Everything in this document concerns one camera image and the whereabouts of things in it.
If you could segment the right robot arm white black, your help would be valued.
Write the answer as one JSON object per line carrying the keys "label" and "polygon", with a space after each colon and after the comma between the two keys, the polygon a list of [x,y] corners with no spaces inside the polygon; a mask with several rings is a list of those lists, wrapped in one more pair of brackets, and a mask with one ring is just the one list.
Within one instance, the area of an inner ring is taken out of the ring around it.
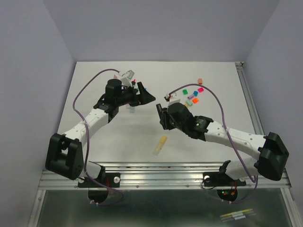
{"label": "right robot arm white black", "polygon": [[249,175],[281,180],[289,152],[278,134],[257,135],[225,128],[211,118],[193,116],[181,103],[166,108],[157,104],[156,109],[164,130],[178,129],[192,139],[225,145],[249,155],[246,159],[225,161],[218,173],[210,174],[212,180],[229,184]]}

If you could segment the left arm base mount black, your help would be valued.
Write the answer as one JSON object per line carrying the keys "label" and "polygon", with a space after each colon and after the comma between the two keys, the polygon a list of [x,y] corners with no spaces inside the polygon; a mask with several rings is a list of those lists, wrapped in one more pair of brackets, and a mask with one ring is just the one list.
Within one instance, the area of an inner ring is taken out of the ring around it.
{"label": "left arm base mount black", "polygon": [[88,162],[78,178],[78,187],[88,189],[88,199],[96,206],[114,205],[121,202],[124,193],[119,190],[120,173],[107,173],[98,163]]}

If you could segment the pastel green pen cap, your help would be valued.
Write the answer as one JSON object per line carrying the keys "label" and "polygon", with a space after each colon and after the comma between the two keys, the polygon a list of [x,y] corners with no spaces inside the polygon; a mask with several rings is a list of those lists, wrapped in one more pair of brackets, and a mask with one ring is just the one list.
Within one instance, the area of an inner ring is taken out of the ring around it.
{"label": "pastel green pen cap", "polygon": [[192,101],[189,100],[189,99],[186,101],[186,103],[187,103],[188,106],[192,106],[193,105]]}

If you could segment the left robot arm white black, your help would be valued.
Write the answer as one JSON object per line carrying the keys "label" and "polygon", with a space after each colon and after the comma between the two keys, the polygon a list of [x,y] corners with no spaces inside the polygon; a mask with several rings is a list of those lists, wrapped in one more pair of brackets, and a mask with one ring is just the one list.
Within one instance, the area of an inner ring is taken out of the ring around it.
{"label": "left robot arm white black", "polygon": [[83,147],[89,147],[90,138],[113,120],[119,107],[136,107],[155,100],[141,82],[136,86],[126,86],[118,79],[110,79],[105,93],[86,117],[81,117],[81,121],[65,133],[51,136],[45,161],[46,170],[71,180],[84,177]]}

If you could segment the pastel yellow highlighter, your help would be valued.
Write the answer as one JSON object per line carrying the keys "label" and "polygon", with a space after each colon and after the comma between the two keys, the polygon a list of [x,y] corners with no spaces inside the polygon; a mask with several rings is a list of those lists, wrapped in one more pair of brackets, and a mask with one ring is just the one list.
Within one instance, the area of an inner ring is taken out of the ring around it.
{"label": "pastel yellow highlighter", "polygon": [[167,140],[167,136],[164,135],[164,136],[161,137],[160,141],[158,142],[156,148],[153,151],[153,155],[157,156],[159,154],[159,152],[161,151],[161,149],[162,149],[163,145],[165,144],[166,140]]}

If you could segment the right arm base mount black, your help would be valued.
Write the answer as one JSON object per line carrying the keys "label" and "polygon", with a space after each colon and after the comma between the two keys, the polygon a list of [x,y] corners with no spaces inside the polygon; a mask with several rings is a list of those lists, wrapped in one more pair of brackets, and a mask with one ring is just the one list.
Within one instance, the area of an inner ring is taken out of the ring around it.
{"label": "right arm base mount black", "polygon": [[227,166],[230,163],[230,160],[225,161],[218,172],[205,172],[201,187],[205,190],[227,187],[227,189],[217,189],[217,194],[223,201],[234,202],[238,196],[238,187],[246,186],[247,184],[245,180],[233,180],[226,174]]}

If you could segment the pastel green highlighter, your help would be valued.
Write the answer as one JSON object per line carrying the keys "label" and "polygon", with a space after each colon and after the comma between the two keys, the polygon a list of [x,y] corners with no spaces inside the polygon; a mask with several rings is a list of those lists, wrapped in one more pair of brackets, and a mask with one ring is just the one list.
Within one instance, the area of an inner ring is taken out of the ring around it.
{"label": "pastel green highlighter", "polygon": [[135,113],[135,107],[130,107],[129,112],[132,113],[132,114]]}

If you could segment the pink pen cap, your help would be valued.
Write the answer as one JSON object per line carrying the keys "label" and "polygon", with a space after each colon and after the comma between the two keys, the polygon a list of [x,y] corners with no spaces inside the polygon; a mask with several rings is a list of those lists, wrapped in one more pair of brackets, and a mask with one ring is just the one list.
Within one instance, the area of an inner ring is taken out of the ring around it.
{"label": "pink pen cap", "polygon": [[201,93],[201,92],[203,92],[204,91],[204,88],[203,87],[200,87],[199,89],[198,89],[198,92],[199,93]]}

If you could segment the bright orange pen cap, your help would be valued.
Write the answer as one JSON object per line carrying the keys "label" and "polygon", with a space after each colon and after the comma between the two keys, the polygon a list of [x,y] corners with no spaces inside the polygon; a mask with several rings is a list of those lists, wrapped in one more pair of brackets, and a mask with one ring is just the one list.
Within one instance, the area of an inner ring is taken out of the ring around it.
{"label": "bright orange pen cap", "polygon": [[194,99],[192,100],[192,102],[193,102],[194,104],[196,104],[196,103],[199,102],[199,99],[198,99],[198,98],[194,98]]}

